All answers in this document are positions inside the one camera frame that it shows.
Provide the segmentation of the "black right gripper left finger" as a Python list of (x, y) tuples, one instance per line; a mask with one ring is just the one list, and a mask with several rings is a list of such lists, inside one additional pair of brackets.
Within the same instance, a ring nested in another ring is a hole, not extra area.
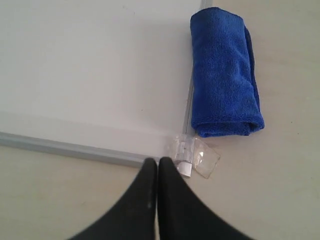
[(158, 166), (147, 158), (132, 184), (102, 217), (72, 240), (154, 240)]

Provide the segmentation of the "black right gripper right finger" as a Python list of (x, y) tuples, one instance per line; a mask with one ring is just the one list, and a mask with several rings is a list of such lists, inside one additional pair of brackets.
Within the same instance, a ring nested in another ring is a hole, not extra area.
[(157, 215), (161, 240), (251, 239), (210, 210), (169, 157), (158, 164)]

